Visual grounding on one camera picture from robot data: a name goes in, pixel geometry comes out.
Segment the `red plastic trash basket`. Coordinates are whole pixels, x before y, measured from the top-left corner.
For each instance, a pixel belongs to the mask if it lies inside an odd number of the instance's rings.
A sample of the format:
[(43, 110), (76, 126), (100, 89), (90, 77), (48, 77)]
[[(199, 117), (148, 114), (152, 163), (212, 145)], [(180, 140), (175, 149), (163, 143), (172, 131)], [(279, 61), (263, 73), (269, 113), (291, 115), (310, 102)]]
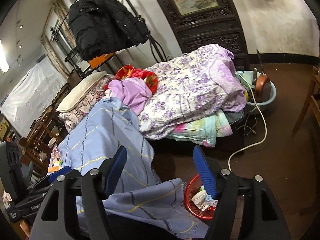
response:
[(204, 185), (201, 181), (199, 175), (196, 175), (187, 185), (185, 192), (184, 192), (184, 205), (186, 209), (196, 218), (209, 221), (212, 220), (214, 215), (214, 210), (210, 211), (201, 211), (199, 210), (196, 205), (191, 201), (192, 197), (195, 196), (198, 192), (205, 190)]

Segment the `red patterned blanket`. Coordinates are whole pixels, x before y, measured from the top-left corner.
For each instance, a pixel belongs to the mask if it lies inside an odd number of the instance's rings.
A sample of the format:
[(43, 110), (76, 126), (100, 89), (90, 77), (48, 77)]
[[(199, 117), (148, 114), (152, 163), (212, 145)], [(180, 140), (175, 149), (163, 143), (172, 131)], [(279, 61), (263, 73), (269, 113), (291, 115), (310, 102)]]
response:
[(157, 87), (158, 77), (154, 72), (135, 68), (128, 64), (117, 71), (108, 85), (104, 85), (104, 91), (106, 92), (108, 89), (113, 93), (118, 91), (143, 91), (148, 96), (152, 96), (155, 94)]

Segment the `white tissue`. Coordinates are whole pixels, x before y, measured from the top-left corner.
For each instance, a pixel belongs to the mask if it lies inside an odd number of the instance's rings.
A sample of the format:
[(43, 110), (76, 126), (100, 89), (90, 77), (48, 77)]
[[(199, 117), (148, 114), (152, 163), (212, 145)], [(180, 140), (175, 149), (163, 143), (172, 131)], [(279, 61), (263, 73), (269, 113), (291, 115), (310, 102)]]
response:
[(191, 201), (201, 211), (214, 210), (218, 200), (214, 200), (205, 190), (202, 190), (192, 197)]

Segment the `light blue plastic basin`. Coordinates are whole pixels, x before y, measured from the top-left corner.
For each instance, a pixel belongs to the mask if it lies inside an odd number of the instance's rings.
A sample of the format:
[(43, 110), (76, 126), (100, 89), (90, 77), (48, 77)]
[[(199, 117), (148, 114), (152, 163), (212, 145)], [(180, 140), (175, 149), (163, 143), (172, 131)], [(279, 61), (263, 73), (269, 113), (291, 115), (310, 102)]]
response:
[(256, 69), (253, 71), (242, 70), (236, 72), (236, 77), (246, 90), (247, 103), (245, 109), (247, 113), (259, 114), (254, 102), (263, 112), (275, 100), (276, 87), (266, 74), (261, 74)]

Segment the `light blue bed sheet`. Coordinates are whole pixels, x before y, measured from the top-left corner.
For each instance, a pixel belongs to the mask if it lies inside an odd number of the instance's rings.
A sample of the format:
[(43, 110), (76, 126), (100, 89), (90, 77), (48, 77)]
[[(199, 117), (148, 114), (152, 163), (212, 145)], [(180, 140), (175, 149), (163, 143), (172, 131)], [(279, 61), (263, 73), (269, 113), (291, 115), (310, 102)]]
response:
[(152, 225), (180, 238), (203, 238), (207, 225), (183, 206), (185, 184), (180, 178), (160, 182), (152, 170), (154, 150), (139, 131), (136, 114), (116, 98), (95, 104), (57, 146), (62, 168), (86, 174), (114, 157), (120, 146), (127, 160), (114, 194), (103, 202), (109, 215)]

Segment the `purple floral quilt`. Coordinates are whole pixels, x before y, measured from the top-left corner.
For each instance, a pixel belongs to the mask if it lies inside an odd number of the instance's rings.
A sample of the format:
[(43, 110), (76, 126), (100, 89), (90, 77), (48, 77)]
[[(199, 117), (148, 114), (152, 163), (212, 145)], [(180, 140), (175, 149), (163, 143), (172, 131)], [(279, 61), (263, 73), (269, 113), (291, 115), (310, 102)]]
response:
[(218, 44), (148, 67), (158, 87), (138, 116), (146, 138), (159, 140), (186, 122), (217, 111), (238, 113), (246, 106), (245, 89), (236, 77), (234, 55)]

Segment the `black jacket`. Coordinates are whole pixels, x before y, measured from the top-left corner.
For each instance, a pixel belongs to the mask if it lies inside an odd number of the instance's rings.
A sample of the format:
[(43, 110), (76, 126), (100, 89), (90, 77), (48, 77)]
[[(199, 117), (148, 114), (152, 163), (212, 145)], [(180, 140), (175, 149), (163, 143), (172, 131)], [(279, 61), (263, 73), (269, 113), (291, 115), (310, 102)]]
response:
[(78, 0), (69, 10), (68, 24), (84, 61), (144, 44), (146, 24), (117, 0)]

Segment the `folded floral maroon quilt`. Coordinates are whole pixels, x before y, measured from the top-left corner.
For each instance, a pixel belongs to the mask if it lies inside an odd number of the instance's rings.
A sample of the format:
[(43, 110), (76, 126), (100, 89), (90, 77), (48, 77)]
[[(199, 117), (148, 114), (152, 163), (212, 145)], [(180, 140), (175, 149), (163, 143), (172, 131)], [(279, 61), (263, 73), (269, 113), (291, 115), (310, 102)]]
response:
[(108, 85), (113, 78), (113, 75), (107, 74), (87, 93), (75, 109), (66, 113), (58, 112), (58, 117), (64, 123), (68, 133), (76, 128), (93, 106), (105, 96), (104, 85)]

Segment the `brown pot in basin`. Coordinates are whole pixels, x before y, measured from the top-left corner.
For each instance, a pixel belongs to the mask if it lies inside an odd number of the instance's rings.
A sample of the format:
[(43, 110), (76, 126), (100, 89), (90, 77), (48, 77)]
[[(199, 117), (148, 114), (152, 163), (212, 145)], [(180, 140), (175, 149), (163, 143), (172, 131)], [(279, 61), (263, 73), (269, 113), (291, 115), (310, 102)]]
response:
[(270, 98), (271, 80), (266, 74), (260, 74), (254, 90), (256, 102), (265, 102)]

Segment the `white curtain cloth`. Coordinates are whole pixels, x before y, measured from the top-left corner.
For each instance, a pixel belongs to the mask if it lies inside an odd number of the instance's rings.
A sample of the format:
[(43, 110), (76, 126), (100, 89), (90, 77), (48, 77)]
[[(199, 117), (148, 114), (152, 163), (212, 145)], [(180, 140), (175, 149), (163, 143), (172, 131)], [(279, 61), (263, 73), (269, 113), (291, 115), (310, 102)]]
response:
[(66, 84), (67, 80), (45, 57), (13, 88), (1, 106), (1, 113), (20, 136), (27, 137), (33, 121), (52, 104)]

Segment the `orange rainbow medicine box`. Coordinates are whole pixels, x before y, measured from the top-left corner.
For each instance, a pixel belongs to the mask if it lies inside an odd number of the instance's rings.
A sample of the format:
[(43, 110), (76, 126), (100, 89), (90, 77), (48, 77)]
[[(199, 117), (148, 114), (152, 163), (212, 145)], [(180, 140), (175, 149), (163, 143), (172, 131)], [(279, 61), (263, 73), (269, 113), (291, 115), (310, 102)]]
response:
[(48, 166), (48, 173), (54, 173), (59, 171), (62, 168), (62, 161), (60, 158), (55, 158), (50, 161)]

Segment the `plain lilac cloth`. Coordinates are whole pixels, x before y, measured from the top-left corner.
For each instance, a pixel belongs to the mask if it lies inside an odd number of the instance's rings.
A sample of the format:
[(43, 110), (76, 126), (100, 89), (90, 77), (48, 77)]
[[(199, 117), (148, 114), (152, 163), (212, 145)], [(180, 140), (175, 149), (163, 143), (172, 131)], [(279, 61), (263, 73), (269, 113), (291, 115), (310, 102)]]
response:
[(146, 102), (153, 93), (144, 80), (130, 77), (122, 81), (112, 80), (105, 91), (106, 98), (118, 98), (124, 105), (133, 110), (137, 115), (143, 111)]

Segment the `white pillow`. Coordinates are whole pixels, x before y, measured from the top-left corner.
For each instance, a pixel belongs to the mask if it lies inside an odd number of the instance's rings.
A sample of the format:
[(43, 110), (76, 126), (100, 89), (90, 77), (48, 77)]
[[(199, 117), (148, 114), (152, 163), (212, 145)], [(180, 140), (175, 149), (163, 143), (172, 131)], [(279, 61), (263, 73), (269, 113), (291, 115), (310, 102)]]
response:
[(96, 72), (84, 78), (61, 101), (57, 107), (57, 111), (66, 113), (75, 109), (87, 93), (105, 76), (107, 76), (107, 72)]

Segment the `pastel green pink blanket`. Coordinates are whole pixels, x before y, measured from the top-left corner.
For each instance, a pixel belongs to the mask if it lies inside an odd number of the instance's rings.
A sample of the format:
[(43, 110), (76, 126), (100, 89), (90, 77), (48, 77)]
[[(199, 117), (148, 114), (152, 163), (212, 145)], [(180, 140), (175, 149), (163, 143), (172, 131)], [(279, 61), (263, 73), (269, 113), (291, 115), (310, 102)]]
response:
[(168, 139), (189, 141), (197, 145), (215, 147), (217, 138), (232, 135), (232, 128), (222, 110), (205, 118), (179, 124), (168, 134)]

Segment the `clear red plastic wrapper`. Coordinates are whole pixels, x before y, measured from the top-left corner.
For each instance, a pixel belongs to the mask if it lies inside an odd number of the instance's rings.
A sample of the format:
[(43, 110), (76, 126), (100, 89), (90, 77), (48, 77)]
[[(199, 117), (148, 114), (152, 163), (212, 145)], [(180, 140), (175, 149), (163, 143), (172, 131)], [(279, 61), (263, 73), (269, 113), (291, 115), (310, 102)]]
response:
[(62, 153), (58, 147), (54, 147), (51, 153), (51, 161), (54, 163), (62, 158)]

